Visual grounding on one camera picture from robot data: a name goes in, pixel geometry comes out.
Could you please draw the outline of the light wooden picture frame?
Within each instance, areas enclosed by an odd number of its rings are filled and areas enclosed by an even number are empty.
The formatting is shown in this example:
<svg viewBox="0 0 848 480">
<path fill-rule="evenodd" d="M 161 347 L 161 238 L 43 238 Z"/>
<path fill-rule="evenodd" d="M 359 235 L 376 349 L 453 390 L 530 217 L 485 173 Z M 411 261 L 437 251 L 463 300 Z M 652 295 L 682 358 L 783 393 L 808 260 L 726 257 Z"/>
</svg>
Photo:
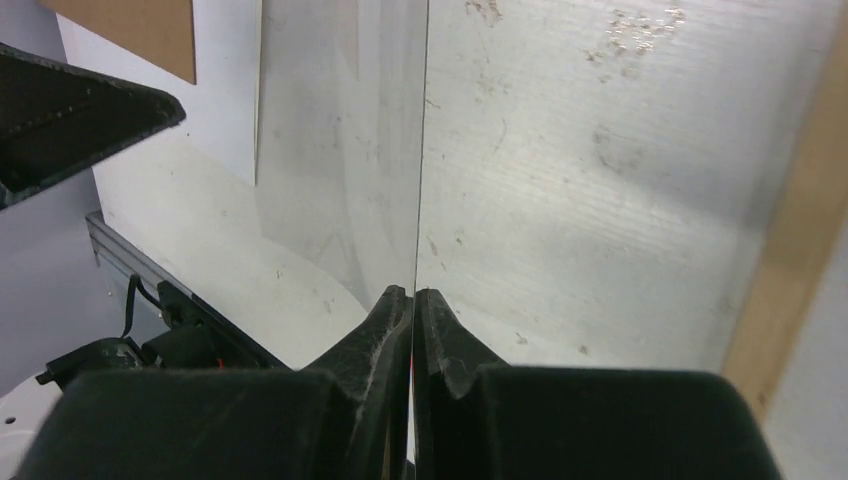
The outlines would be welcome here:
<svg viewBox="0 0 848 480">
<path fill-rule="evenodd" d="M 723 376 L 764 422 L 847 218 L 847 12 L 800 129 Z"/>
</svg>

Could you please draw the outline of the white photo paper sheet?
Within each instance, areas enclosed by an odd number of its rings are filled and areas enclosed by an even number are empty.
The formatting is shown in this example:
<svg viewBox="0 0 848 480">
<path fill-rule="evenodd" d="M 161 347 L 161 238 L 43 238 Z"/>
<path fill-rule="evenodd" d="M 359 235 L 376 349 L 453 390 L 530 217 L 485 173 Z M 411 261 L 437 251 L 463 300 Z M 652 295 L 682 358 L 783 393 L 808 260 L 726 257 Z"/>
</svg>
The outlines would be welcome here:
<svg viewBox="0 0 848 480">
<path fill-rule="evenodd" d="M 72 65 L 147 85 L 176 97 L 189 142 L 231 174 L 256 181 L 261 1 L 194 1 L 194 84 L 71 18 L 57 20 Z"/>
</svg>

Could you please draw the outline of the clear glass pane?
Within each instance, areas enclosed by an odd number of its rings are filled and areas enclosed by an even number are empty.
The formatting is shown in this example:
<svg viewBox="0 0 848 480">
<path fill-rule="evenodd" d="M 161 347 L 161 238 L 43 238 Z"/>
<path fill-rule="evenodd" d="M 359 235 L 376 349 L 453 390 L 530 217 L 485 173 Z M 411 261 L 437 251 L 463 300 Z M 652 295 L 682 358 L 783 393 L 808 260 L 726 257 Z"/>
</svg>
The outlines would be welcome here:
<svg viewBox="0 0 848 480">
<path fill-rule="evenodd" d="M 262 233 L 370 309 L 415 281 L 425 1 L 263 5 Z"/>
</svg>

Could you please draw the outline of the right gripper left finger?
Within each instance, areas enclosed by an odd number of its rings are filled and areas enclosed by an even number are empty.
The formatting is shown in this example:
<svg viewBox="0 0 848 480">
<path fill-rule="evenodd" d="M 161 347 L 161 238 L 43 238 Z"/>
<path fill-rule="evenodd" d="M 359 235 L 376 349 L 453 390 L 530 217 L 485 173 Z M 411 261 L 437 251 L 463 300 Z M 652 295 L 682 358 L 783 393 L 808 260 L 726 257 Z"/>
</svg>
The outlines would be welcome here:
<svg viewBox="0 0 848 480">
<path fill-rule="evenodd" d="M 59 398 L 19 479 L 401 479 L 410 301 L 390 286 L 308 366 L 111 369 Z"/>
</svg>

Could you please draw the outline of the brown cardboard backing board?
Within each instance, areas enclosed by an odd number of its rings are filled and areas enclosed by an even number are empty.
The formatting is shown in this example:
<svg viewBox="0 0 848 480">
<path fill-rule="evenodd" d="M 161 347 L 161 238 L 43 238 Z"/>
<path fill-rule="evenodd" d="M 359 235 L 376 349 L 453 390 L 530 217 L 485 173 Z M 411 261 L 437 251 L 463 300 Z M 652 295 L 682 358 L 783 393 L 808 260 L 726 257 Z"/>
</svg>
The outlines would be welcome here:
<svg viewBox="0 0 848 480">
<path fill-rule="evenodd" d="M 46 0 L 42 5 L 194 85 L 191 0 Z"/>
</svg>

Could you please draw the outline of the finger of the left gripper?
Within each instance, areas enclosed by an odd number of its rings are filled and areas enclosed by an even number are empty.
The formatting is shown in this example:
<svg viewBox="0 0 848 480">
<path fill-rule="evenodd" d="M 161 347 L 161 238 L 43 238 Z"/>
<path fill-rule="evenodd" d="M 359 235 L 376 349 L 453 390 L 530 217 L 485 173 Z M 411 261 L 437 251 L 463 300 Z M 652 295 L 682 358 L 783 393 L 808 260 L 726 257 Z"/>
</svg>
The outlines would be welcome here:
<svg viewBox="0 0 848 480">
<path fill-rule="evenodd" d="M 1 47 L 1 207 L 179 125 L 171 94 Z"/>
</svg>

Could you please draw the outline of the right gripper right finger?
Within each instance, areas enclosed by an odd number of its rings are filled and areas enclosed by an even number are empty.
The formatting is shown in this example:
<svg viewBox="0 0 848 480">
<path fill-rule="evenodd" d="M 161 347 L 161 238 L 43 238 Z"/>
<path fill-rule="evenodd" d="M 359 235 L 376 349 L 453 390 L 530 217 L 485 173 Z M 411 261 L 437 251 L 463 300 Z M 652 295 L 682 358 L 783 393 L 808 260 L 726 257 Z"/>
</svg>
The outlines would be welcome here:
<svg viewBox="0 0 848 480">
<path fill-rule="evenodd" d="M 748 405 L 696 371 L 513 366 L 435 289 L 414 300 L 421 479 L 777 479 Z"/>
</svg>

